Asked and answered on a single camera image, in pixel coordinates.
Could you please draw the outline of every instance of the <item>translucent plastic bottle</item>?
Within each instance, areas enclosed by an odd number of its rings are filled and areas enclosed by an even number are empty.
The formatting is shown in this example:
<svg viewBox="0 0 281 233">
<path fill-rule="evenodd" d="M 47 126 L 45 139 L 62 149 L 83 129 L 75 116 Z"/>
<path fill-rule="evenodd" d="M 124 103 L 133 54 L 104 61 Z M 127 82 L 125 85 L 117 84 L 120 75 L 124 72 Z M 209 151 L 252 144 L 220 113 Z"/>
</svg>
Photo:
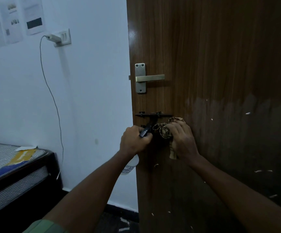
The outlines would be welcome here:
<svg viewBox="0 0 281 233">
<path fill-rule="evenodd" d="M 135 166 L 138 164 L 139 162 L 139 157 L 138 155 L 135 155 L 130 162 L 127 163 L 127 165 L 125 166 L 125 168 L 122 170 L 121 175 L 127 175 L 130 171 L 133 170 L 133 168 L 135 168 Z"/>
</svg>

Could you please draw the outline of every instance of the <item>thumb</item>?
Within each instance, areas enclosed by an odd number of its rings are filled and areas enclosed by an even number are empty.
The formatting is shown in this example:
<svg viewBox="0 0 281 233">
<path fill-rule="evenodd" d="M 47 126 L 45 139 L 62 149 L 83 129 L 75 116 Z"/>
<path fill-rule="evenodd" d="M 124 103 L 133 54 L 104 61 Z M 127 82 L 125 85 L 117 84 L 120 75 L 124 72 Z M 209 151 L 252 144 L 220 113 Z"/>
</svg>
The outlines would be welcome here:
<svg viewBox="0 0 281 233">
<path fill-rule="evenodd" d="M 149 144 L 150 143 L 150 141 L 152 140 L 152 137 L 153 137 L 153 135 L 152 135 L 152 133 L 147 133 L 147 136 L 144 136 L 143 138 L 142 138 L 142 140 L 146 143 L 146 144 Z"/>
</svg>

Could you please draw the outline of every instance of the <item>person's left hand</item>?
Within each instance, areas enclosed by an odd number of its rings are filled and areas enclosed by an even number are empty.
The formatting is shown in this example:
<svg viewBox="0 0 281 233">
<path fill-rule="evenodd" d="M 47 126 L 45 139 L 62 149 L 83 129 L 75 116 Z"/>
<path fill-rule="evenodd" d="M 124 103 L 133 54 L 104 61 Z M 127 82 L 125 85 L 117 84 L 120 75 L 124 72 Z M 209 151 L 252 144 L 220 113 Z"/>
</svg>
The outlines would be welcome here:
<svg viewBox="0 0 281 233">
<path fill-rule="evenodd" d="M 147 133 L 147 136 L 139 137 L 143 128 L 136 125 L 128 127 L 121 137 L 120 152 L 132 158 L 134 155 L 143 151 L 152 139 L 152 134 Z"/>
</svg>

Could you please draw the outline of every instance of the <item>bed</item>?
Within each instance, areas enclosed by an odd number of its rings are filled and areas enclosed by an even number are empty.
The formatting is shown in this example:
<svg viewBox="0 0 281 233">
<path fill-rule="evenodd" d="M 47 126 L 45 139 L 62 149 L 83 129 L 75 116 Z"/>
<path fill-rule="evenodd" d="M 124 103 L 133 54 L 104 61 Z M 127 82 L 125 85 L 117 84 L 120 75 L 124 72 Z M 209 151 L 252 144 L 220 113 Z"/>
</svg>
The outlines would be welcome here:
<svg viewBox="0 0 281 233">
<path fill-rule="evenodd" d="M 53 152 L 45 149 L 15 151 L 17 148 L 0 144 L 0 211 L 27 192 L 32 196 L 30 190 L 45 181 L 47 186 L 62 187 L 61 178 L 56 180 L 59 167 Z"/>
</svg>

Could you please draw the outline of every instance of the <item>hand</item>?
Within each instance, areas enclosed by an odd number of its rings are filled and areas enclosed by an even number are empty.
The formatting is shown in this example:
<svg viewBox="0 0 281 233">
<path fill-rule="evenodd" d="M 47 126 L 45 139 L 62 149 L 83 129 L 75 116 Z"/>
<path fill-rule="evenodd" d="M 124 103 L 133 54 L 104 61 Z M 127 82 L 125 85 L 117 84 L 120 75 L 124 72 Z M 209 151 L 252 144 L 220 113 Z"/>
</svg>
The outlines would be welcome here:
<svg viewBox="0 0 281 233">
<path fill-rule="evenodd" d="M 190 127 L 186 123 L 178 120 L 166 126 L 173 135 L 172 146 L 175 153 L 188 165 L 193 165 L 200 157 L 200 154 Z"/>
<path fill-rule="evenodd" d="M 147 136 L 139 137 L 143 128 L 138 126 L 128 127 L 121 137 L 120 152 L 128 155 L 130 158 L 143 151 L 152 139 L 152 134 L 147 133 Z"/>
</svg>

